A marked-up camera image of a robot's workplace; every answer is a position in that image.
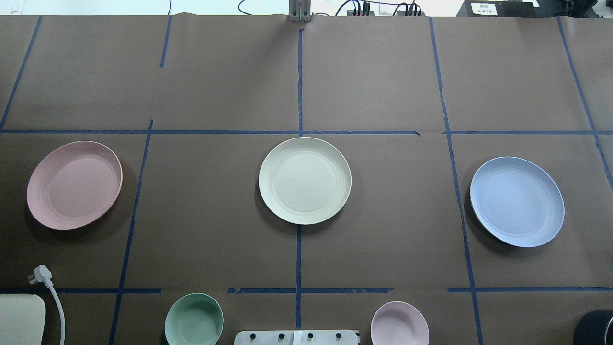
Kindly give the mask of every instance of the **dark blue mug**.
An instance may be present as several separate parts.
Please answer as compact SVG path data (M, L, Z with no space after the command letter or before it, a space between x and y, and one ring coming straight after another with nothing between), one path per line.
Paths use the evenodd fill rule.
M597 309L584 315L573 337L574 345L613 345L613 309Z

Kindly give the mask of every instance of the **pink plate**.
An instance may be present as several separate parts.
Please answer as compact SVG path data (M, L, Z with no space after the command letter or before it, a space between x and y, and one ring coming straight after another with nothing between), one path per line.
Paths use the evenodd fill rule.
M70 230L107 212L121 190L119 159L93 141L77 141L49 153L28 183L28 207L46 227Z
M370 324L373 345L428 345L430 332L414 306L394 301L382 305Z

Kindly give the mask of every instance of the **white sticker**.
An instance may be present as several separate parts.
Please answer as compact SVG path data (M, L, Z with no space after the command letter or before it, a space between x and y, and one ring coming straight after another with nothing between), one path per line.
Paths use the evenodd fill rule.
M478 4L476 2L471 2L470 5L473 7L474 14L498 15L495 4Z

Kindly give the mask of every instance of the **dish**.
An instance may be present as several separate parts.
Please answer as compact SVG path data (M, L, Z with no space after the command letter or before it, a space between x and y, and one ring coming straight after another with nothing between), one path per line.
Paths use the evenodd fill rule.
M205 293L190 293L170 307L164 333L170 345L214 345L224 328L217 301Z
M345 205L351 191L351 170L332 144L317 138L294 138L266 156L259 188L266 206L280 218L315 224Z
M428 345L430 331L414 306L393 301L382 305L370 324L373 345Z
M471 181L470 202L492 235L517 247L551 241L564 222L560 189L545 170L523 158L483 164Z
M115 153L93 141L66 144L49 153L28 182L28 207L46 227L70 230L105 214L121 190Z

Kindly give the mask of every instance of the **white cord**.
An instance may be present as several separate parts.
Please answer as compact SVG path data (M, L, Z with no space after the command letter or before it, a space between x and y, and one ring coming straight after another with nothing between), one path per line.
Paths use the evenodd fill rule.
M58 305L59 311L59 323L61 325L61 335L59 337L59 345L64 345L64 337L66 336L66 320L64 320L64 309L62 309L62 303L59 302L58 293L55 292L55 288L53 284L48 286L49 290L51 290L51 294L53 295L53 299L55 300L55 304Z
M59 311L59 324L61 327L59 345L64 345L64 338L66 336L66 320L64 320L64 309L62 308L62 303L59 302L58 293L55 292L55 288L51 282L51 271L49 271L45 265L40 265L34 269L34 274L30 275L28 279L30 280L30 284L45 283L45 286L49 289L49 291L51 291Z

